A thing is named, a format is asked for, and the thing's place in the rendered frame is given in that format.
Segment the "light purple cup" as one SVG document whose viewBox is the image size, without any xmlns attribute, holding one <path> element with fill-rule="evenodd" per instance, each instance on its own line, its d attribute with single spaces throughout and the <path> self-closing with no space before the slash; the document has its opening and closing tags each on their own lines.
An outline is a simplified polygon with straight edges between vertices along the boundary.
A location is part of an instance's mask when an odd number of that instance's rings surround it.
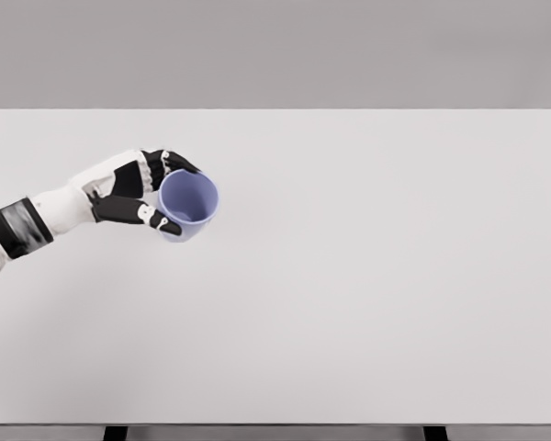
<svg viewBox="0 0 551 441">
<path fill-rule="evenodd" d="M 198 235 L 215 217 L 219 192 L 203 173 L 184 169 L 167 175 L 158 190 L 156 208 L 170 221 L 178 224 L 182 234 L 161 232 L 170 243 L 184 243 Z"/>
</svg>

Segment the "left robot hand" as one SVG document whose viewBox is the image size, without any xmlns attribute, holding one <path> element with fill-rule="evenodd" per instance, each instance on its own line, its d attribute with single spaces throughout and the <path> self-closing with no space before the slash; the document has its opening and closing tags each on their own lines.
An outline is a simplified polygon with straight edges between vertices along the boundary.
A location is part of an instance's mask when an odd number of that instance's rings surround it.
<svg viewBox="0 0 551 441">
<path fill-rule="evenodd" d="M 183 232 L 180 225 L 141 199 L 158 191 L 162 181 L 178 170 L 201 172 L 171 150 L 128 150 L 74 176 L 70 185 L 85 194 L 96 222 L 143 224 L 179 237 Z"/>
</svg>

